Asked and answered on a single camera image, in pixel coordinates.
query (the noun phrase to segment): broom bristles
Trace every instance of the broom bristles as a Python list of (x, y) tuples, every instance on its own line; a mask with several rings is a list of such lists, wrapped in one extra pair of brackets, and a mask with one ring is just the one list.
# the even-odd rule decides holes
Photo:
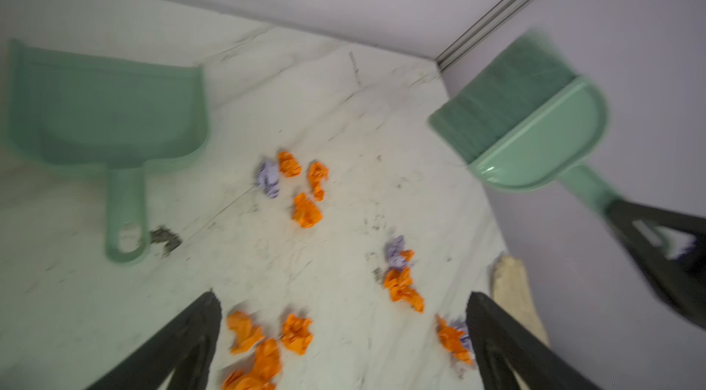
[(576, 78), (545, 38), (528, 32), (429, 117), (470, 164)]

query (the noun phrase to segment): green dustpan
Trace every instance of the green dustpan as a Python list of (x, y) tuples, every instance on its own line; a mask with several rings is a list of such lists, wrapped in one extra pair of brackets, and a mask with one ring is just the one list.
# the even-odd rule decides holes
[[(105, 251), (150, 247), (145, 176), (189, 165), (209, 135), (201, 68), (31, 49), (11, 41), (7, 137), (22, 156), (72, 178), (106, 177)], [(122, 252), (121, 229), (140, 228)]]
[(599, 216), (621, 198), (584, 158), (608, 124), (608, 105), (585, 77), (574, 79), (474, 160), (469, 169), (502, 191), (531, 191), (559, 180)]

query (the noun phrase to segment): crumpled paper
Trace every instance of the crumpled paper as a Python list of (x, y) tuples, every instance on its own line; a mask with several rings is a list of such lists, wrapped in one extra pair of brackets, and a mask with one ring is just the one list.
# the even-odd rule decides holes
[(234, 312), (226, 319), (228, 329), (235, 332), (237, 344), (230, 349), (233, 355), (245, 353), (255, 344), (259, 343), (265, 336), (260, 326), (253, 327), (252, 318), (244, 312)]
[(404, 236), (399, 236), (385, 245), (385, 259), (388, 265), (398, 271), (410, 265), (414, 251), (404, 250)]
[(284, 174), (285, 177), (295, 177), (302, 173), (302, 166), (296, 161), (292, 153), (288, 151), (282, 151), (278, 154), (279, 158), (279, 172)]
[(292, 352), (304, 355), (313, 341), (313, 335), (309, 332), (311, 324), (310, 318), (297, 318), (294, 314), (289, 314), (285, 324), (282, 324), (283, 346)]
[(313, 201), (306, 198), (304, 192), (295, 197), (295, 213), (292, 220), (299, 222), (303, 228), (311, 228), (316, 225), (323, 216)]
[(321, 162), (314, 162), (309, 168), (309, 183), (313, 190), (313, 198), (322, 201), (326, 192), (321, 187), (321, 181), (328, 180), (328, 168)]
[(269, 339), (255, 351), (255, 364), (249, 374), (236, 370), (223, 382), (222, 390), (275, 390), (270, 380), (282, 371), (277, 341)]
[(265, 191), (265, 195), (274, 199), (279, 194), (279, 168), (278, 165), (266, 158), (258, 171), (257, 184)]
[(436, 315), (436, 320), (438, 323), (437, 335), (441, 345), (451, 352), (454, 358), (472, 365), (473, 360), (471, 359), (470, 349), (464, 347), (461, 342), (464, 335), (468, 336), (468, 332), (446, 325), (446, 321), (441, 316)]
[(473, 345), (471, 343), (471, 335), (468, 334), (468, 325), (466, 324), (466, 322), (463, 321), (462, 319), (459, 319), (457, 321), (451, 322), (451, 324), (449, 324), (449, 326), (453, 327), (457, 331), (463, 332), (463, 335), (461, 335), (461, 338), (459, 338), (459, 340), (461, 341), (461, 345), (463, 346), (464, 349), (473, 353)]
[(402, 271), (391, 269), (385, 277), (385, 288), (390, 289), (392, 301), (407, 301), (414, 310), (424, 313), (424, 298), (410, 287), (412, 283), (409, 267), (405, 267)]

